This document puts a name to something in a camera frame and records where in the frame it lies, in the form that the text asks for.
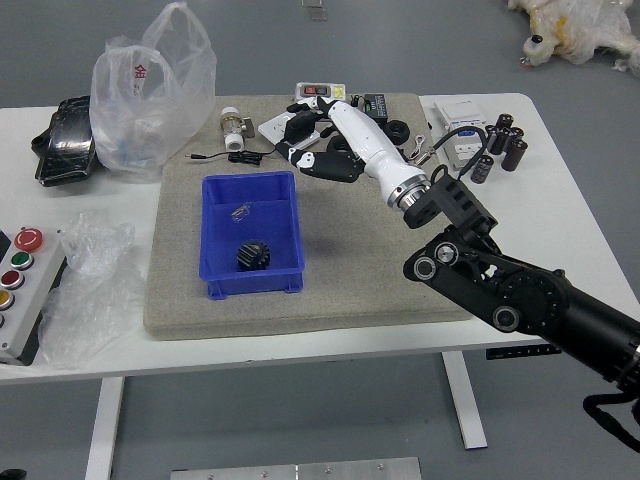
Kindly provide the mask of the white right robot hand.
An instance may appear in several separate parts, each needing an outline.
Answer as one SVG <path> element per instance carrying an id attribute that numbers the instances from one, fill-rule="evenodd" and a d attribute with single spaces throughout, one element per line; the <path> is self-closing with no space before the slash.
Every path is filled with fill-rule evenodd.
<path id="1" fill-rule="evenodd" d="M 321 97 L 298 103 L 317 118 L 329 119 L 349 145 L 350 153 L 311 152 L 286 142 L 276 151 L 302 173 L 315 178 L 353 183 L 365 173 L 380 184 L 381 195 L 392 209 L 406 211 L 430 188 L 422 169 L 405 162 L 373 119 L 344 101 Z"/>

